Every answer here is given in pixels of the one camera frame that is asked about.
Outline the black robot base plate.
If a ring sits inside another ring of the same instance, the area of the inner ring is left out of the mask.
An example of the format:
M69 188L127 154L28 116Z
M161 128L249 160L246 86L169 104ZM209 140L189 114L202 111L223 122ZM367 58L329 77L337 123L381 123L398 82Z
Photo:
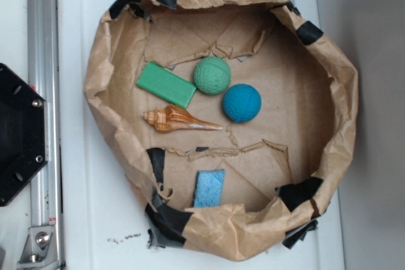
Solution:
M1 64L1 206L7 206L46 163L46 101Z

